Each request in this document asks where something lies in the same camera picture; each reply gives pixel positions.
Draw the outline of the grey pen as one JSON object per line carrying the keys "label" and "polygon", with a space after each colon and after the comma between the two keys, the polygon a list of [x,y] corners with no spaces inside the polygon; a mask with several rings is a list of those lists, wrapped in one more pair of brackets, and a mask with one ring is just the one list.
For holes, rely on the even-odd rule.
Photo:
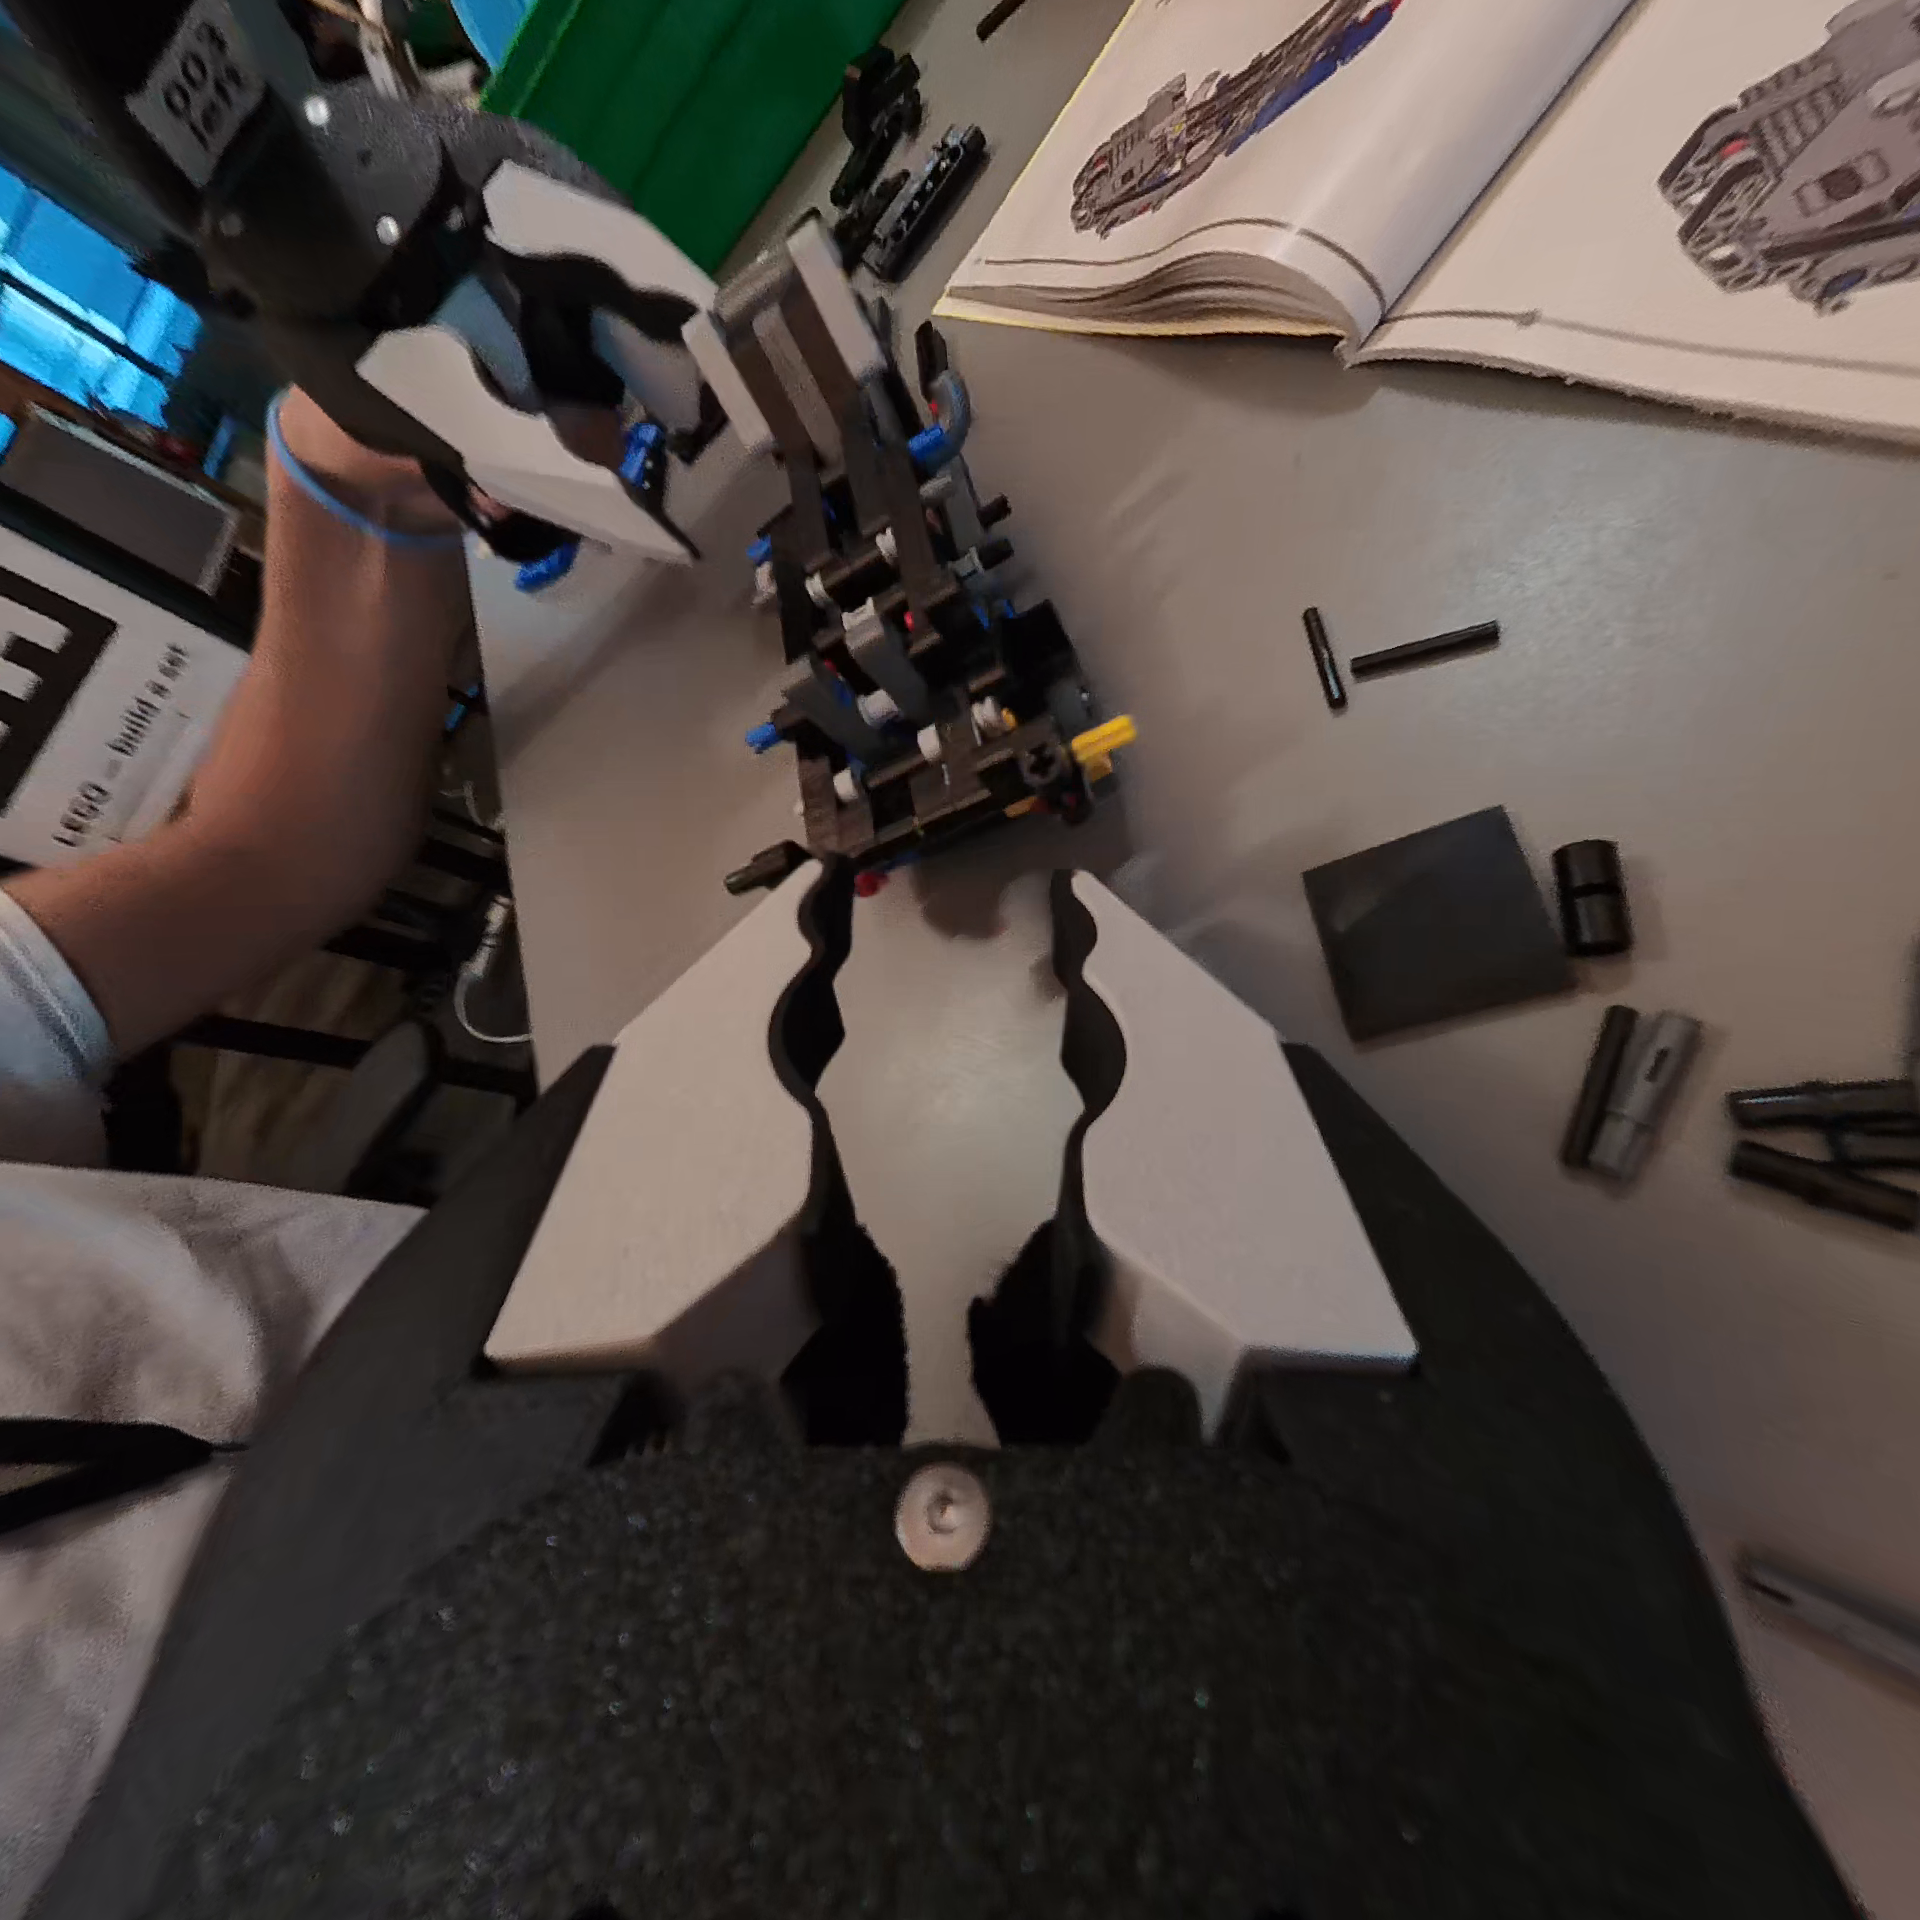
{"label": "grey pen", "polygon": [[1736,1558],[1736,1575],[1757,1615],[1918,1690],[1918,1610],[1754,1550]]}

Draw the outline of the long black lego axle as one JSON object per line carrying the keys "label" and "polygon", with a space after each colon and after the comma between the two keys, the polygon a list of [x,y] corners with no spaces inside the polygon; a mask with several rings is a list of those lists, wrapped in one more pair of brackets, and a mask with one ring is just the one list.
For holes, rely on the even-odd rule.
{"label": "long black lego axle", "polygon": [[1486,622],[1471,622],[1471,626],[1459,626],[1447,635],[1436,635],[1436,636],[1417,636],[1417,642],[1402,642],[1374,654],[1360,654],[1348,660],[1348,675],[1355,682],[1377,682],[1377,678],[1389,678],[1400,670],[1414,670],[1414,667],[1428,667],[1428,664],[1442,664],[1442,660],[1455,660],[1465,654],[1481,654],[1499,648],[1503,631],[1496,619]]}

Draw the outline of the black lego beam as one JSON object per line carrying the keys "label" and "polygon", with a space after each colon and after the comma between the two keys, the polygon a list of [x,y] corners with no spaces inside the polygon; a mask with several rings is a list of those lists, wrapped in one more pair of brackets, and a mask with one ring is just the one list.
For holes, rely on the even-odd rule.
{"label": "black lego beam", "polygon": [[930,144],[863,254],[867,270],[880,285],[902,285],[911,275],[930,240],[950,228],[960,204],[974,193],[986,162],[988,142],[981,128],[950,128],[940,142]]}

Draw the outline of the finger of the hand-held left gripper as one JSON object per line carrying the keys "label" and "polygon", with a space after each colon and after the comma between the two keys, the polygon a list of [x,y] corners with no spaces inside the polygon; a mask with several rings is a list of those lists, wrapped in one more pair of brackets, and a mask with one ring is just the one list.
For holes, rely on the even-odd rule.
{"label": "finger of the hand-held left gripper", "polygon": [[709,447],[727,410],[685,345],[717,282],[615,199],[505,166],[484,189],[481,378],[497,405],[638,410],[671,447]]}
{"label": "finger of the hand-held left gripper", "polygon": [[667,483],[628,480],[561,435],[515,323],[509,287],[467,275],[421,326],[377,337],[357,375],[426,432],[421,463],[460,463],[492,504],[660,566],[696,562]]}

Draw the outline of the grey box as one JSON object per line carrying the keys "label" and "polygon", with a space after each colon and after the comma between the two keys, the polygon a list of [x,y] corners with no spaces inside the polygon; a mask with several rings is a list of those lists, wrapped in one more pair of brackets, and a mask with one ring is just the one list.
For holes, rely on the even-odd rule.
{"label": "grey box", "polygon": [[12,494],[201,595],[224,594],[245,510],[205,483],[183,480],[46,407],[12,421],[5,441]]}

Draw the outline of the partly built lego vehicle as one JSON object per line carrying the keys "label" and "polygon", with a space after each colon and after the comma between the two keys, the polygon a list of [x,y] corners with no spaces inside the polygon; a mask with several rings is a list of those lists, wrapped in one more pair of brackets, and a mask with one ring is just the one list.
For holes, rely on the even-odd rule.
{"label": "partly built lego vehicle", "polygon": [[975,491],[974,393],[937,326],[916,328],[911,393],[812,212],[718,287],[685,345],[740,447],[789,483],[754,547],[789,675],[751,751],[792,751],[797,839],[727,889],[773,889],[804,861],[891,872],[1026,816],[1081,824],[1141,725],[1097,712],[1051,603],[1005,595],[1010,504]]}

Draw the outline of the black lego pin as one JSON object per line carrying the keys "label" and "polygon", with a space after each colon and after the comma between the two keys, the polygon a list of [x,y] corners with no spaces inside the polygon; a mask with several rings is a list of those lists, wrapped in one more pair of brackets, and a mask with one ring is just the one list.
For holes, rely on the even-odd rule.
{"label": "black lego pin", "polygon": [[1603,1122],[1608,1120],[1612,1090],[1633,1049],[1636,1026],[1639,1026],[1639,1011],[1625,1004],[1612,1004],[1603,1011],[1600,1033],[1572,1105],[1572,1120],[1564,1128],[1561,1169],[1567,1171],[1592,1169]]}

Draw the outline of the white printed sign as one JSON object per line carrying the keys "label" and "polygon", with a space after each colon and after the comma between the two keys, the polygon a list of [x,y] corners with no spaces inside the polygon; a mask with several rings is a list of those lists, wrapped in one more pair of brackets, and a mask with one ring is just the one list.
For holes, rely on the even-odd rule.
{"label": "white printed sign", "polygon": [[5,526],[5,869],[151,836],[245,667],[205,619]]}

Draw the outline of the person's left forearm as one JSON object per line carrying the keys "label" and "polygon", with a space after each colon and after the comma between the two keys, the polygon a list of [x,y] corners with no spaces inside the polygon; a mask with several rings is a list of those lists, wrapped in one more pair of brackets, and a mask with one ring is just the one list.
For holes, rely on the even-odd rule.
{"label": "person's left forearm", "polygon": [[[289,439],[346,485],[354,469],[369,494],[377,473],[402,473],[316,415],[296,426],[296,405]],[[472,631],[467,544],[392,550],[304,504],[274,459],[268,475],[255,654],[183,810],[5,889],[5,928],[32,931],[32,958],[79,994],[85,1069],[166,1043],[334,946],[426,839],[444,696]]]}

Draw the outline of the open lego instruction booklet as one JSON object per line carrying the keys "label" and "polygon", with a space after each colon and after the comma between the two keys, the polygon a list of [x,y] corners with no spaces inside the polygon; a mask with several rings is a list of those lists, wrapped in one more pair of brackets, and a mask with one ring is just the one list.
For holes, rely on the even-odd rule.
{"label": "open lego instruction booklet", "polygon": [[1134,4],[935,312],[1918,447],[1918,4]]}

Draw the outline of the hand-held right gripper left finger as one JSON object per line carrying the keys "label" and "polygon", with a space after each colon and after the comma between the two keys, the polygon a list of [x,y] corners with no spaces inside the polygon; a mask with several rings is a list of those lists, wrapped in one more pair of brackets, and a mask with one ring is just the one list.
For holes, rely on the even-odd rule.
{"label": "hand-held right gripper left finger", "polygon": [[484,1357],[639,1374],[675,1404],[777,1387],[815,1446],[897,1448],[902,1279],[823,1105],[857,876],[802,861],[615,1039]]}

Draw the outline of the grey lego connector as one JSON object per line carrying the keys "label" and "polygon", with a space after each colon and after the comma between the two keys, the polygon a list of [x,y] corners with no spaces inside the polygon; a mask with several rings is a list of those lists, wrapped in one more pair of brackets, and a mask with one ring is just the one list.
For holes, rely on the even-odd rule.
{"label": "grey lego connector", "polygon": [[1616,1184],[1633,1184],[1643,1176],[1701,1040],[1706,1023],[1689,1014],[1645,1014],[1633,1023],[1584,1171]]}

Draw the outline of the blue wristband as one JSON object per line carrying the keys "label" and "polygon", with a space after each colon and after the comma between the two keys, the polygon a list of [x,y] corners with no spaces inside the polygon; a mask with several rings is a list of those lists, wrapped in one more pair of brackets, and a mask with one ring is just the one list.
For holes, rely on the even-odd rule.
{"label": "blue wristband", "polygon": [[365,485],[360,485],[362,480],[360,469],[348,473],[354,485],[346,485],[340,483],[340,475],[327,475],[311,463],[304,463],[289,439],[289,405],[296,405],[296,426],[302,426],[304,415],[316,415],[330,426],[330,432],[340,441],[348,441],[348,435],[335,427],[327,418],[327,410],[304,402],[298,387],[284,387],[272,402],[268,407],[272,459],[276,473],[289,480],[289,485],[296,485],[304,497],[304,504],[318,506],[340,526],[348,526],[354,536],[377,540],[392,550],[444,554],[467,544],[467,525],[460,521],[460,515],[452,515],[441,494],[428,485],[426,469],[407,466],[396,455],[372,455],[357,441],[354,450],[360,450],[365,459],[402,466],[396,475],[392,475],[388,469],[377,473],[381,485],[369,494]]}

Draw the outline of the black lego bracket piece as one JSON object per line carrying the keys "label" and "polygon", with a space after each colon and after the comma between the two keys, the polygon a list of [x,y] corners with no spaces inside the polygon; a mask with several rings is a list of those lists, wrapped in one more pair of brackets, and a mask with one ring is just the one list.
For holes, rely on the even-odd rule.
{"label": "black lego bracket piece", "polygon": [[854,209],[880,177],[897,144],[926,125],[920,69],[911,56],[872,44],[842,76],[842,139],[850,159],[831,182],[831,205]]}

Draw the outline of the green plastic bin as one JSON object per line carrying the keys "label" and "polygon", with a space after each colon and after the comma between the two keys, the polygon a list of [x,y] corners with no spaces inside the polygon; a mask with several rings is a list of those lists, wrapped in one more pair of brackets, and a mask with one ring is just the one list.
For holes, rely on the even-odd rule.
{"label": "green plastic bin", "polygon": [[481,103],[723,267],[902,4],[533,4]]}

